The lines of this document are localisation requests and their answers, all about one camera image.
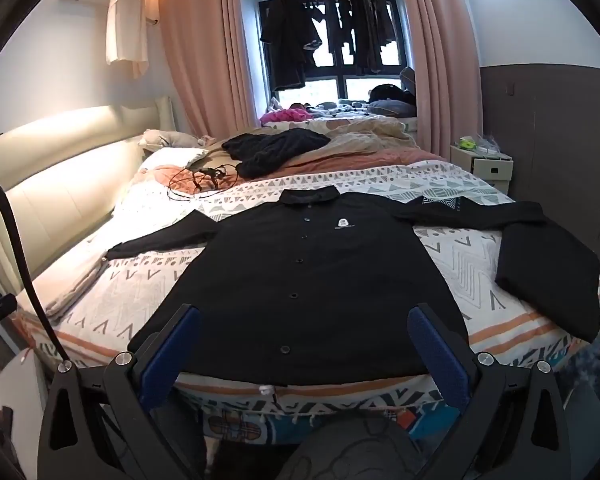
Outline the black button shirt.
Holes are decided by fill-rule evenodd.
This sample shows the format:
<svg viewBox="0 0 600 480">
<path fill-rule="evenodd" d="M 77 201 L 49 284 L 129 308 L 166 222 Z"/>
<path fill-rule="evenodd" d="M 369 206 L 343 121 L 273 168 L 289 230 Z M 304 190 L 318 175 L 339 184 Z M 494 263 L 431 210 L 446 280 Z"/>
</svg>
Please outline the black button shirt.
<svg viewBox="0 0 600 480">
<path fill-rule="evenodd" d="M 173 226 L 119 244 L 109 259 L 200 245 L 166 298 L 131 340 L 140 348 L 183 304 L 201 314 L 186 370 L 273 386 L 322 386 L 419 375 L 407 317 L 428 304 L 467 332 L 452 292 L 416 226 L 502 230 L 546 222 L 540 206 L 481 206 L 374 194 L 285 191 L 214 221 L 192 212 Z"/>
</svg>

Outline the dark hanging clothes row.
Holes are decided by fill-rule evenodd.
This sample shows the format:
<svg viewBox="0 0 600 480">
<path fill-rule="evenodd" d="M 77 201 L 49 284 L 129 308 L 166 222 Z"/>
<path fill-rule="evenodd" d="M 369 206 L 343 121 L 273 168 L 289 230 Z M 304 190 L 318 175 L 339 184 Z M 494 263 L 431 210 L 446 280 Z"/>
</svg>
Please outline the dark hanging clothes row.
<svg viewBox="0 0 600 480">
<path fill-rule="evenodd" d="M 324 0 L 327 47 L 331 55 L 349 49 L 362 75 L 384 70 L 381 51 L 398 41 L 388 0 Z"/>
</svg>

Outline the patterned white bedspread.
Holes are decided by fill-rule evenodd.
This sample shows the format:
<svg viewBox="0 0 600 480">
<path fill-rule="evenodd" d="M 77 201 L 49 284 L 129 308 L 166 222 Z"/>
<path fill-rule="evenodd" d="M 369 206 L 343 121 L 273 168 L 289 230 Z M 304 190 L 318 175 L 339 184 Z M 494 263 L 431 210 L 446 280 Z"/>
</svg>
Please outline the patterned white bedspread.
<svg viewBox="0 0 600 480">
<path fill-rule="evenodd" d="M 140 168 L 112 218 L 34 287 L 80 364 L 201 314 L 178 388 L 217 439 L 287 443 L 340 412 L 441 394 L 408 339 L 424 302 L 504 364 L 562 362 L 600 332 L 600 263 L 536 203 L 447 162 L 306 174 L 202 197 Z"/>
</svg>

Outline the folded black garment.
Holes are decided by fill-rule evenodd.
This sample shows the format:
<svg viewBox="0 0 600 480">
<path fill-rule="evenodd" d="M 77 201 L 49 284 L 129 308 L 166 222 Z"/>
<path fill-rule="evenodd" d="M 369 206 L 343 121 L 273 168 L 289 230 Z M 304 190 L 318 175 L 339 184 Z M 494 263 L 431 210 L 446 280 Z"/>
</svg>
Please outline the folded black garment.
<svg viewBox="0 0 600 480">
<path fill-rule="evenodd" d="M 495 283 L 573 337 L 600 331 L 600 260 L 553 222 L 513 223 L 502 231 Z"/>
</svg>

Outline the cream padded headboard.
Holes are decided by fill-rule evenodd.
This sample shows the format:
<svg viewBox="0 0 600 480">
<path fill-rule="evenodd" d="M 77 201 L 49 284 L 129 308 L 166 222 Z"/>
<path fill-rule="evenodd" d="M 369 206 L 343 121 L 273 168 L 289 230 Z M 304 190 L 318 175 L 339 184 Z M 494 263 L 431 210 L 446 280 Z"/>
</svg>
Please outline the cream padded headboard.
<svg viewBox="0 0 600 480">
<path fill-rule="evenodd" d="M 0 135 L 0 185 L 31 275 L 109 220 L 144 159 L 144 131 L 174 127 L 172 103 L 162 96 L 64 110 Z"/>
</svg>

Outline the white bedside cabinet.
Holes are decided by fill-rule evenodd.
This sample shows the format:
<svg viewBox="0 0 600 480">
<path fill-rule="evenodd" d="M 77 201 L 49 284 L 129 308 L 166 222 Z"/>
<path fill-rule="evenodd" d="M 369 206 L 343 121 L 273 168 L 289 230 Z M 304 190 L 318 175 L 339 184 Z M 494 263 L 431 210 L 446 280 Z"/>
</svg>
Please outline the white bedside cabinet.
<svg viewBox="0 0 600 480">
<path fill-rule="evenodd" d="M 503 194 L 508 193 L 514 172 L 514 160 L 510 156 L 502 153 L 477 153 L 452 146 L 451 162 Z"/>
</svg>

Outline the white pillow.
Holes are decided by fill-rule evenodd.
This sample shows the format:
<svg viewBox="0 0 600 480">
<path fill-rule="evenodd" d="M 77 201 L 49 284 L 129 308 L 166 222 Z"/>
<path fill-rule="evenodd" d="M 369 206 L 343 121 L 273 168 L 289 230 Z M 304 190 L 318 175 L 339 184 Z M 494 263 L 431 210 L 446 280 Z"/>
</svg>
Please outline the white pillow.
<svg viewBox="0 0 600 480">
<path fill-rule="evenodd" d="M 140 165 L 140 170 L 146 171 L 165 166 L 186 168 L 209 154 L 200 139 L 179 131 L 147 129 L 138 146 L 148 153 Z"/>
</svg>

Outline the black knit sweater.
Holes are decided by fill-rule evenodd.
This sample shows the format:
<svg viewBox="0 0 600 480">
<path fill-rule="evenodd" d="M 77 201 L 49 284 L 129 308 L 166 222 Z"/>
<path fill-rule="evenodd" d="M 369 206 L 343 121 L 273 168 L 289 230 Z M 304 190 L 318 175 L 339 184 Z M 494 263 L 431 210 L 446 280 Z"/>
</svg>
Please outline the black knit sweater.
<svg viewBox="0 0 600 480">
<path fill-rule="evenodd" d="M 233 160 L 236 171 L 247 180 L 262 178 L 279 170 L 291 159 L 324 148 L 330 139 L 324 134 L 292 128 L 275 134 L 243 133 L 222 144 Z"/>
</svg>

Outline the beige rumpled duvet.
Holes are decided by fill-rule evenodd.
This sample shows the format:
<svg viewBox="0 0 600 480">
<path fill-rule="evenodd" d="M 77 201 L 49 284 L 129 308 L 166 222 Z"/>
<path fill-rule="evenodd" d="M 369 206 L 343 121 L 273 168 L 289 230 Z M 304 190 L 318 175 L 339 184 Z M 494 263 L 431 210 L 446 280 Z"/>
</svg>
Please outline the beige rumpled duvet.
<svg viewBox="0 0 600 480">
<path fill-rule="evenodd" d="M 375 166 L 409 165 L 432 159 L 422 150 L 408 131 L 408 125 L 388 117 L 358 117 L 334 120 L 309 120 L 257 128 L 245 133 L 275 134 L 292 128 L 303 128 L 324 134 L 330 139 L 324 148 L 307 152 L 286 162 L 267 177 L 291 174 L 314 174 L 347 169 L 364 169 Z M 222 149 L 225 141 L 208 146 L 209 154 L 193 164 L 195 169 L 234 166 L 233 160 Z"/>
</svg>

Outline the magenta cloth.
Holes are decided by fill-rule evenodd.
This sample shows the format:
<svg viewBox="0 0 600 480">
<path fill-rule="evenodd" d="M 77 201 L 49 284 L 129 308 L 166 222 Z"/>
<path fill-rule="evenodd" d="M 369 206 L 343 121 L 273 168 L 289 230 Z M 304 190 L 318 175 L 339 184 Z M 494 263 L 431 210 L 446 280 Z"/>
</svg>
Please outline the magenta cloth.
<svg viewBox="0 0 600 480">
<path fill-rule="evenodd" d="M 283 110 L 272 110 L 260 117 L 260 123 L 266 125 L 269 122 L 305 122 L 311 120 L 313 115 L 302 107 L 284 108 Z"/>
</svg>

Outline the white hanging shirt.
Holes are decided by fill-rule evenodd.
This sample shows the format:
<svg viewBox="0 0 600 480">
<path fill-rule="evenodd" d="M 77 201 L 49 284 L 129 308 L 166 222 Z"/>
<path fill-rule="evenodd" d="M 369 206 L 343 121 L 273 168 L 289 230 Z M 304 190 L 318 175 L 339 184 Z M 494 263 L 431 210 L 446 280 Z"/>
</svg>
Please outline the white hanging shirt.
<svg viewBox="0 0 600 480">
<path fill-rule="evenodd" d="M 145 0 L 109 0 L 106 26 L 106 62 L 131 67 L 135 79 L 148 70 Z"/>
</svg>

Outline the pink curtain right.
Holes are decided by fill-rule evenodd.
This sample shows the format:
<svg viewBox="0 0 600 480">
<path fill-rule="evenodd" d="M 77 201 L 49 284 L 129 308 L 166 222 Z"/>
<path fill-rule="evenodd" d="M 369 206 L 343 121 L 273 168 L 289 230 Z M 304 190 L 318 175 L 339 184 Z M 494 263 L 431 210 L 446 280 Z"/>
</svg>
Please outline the pink curtain right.
<svg viewBox="0 0 600 480">
<path fill-rule="evenodd" d="M 445 159 L 482 133 L 478 48 L 466 0 L 405 0 L 415 72 L 418 143 Z"/>
</svg>

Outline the pink curtain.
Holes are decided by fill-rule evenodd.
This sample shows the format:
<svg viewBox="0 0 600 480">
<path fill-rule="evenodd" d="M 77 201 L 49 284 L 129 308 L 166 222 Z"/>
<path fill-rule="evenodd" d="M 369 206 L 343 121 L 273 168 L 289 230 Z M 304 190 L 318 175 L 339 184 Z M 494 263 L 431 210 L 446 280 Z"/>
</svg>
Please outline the pink curtain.
<svg viewBox="0 0 600 480">
<path fill-rule="evenodd" d="M 240 0 L 158 0 L 166 62 L 193 133 L 227 139 L 257 123 Z"/>
<path fill-rule="evenodd" d="M 445 159 L 482 133 L 478 48 L 466 0 L 405 0 L 415 72 L 418 143 Z"/>
</svg>

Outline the pink curtain left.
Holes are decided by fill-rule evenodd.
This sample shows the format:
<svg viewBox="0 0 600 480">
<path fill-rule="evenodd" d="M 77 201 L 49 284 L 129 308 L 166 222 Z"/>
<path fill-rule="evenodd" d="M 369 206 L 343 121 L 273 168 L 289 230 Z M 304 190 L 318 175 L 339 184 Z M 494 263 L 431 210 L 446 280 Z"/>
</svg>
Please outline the pink curtain left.
<svg viewBox="0 0 600 480">
<path fill-rule="evenodd" d="M 240 0 L 158 0 L 166 62 L 193 133 L 227 139 L 257 123 Z"/>
</svg>

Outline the black hanging jacket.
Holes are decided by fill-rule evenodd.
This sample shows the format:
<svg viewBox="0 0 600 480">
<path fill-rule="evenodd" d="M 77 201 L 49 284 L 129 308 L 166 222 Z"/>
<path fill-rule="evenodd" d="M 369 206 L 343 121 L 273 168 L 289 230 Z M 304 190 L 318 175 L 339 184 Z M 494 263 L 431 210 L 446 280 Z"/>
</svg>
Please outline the black hanging jacket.
<svg viewBox="0 0 600 480">
<path fill-rule="evenodd" d="M 301 0 L 271 0 L 260 40 L 268 46 L 271 90 L 303 88 L 323 41 Z"/>
</svg>

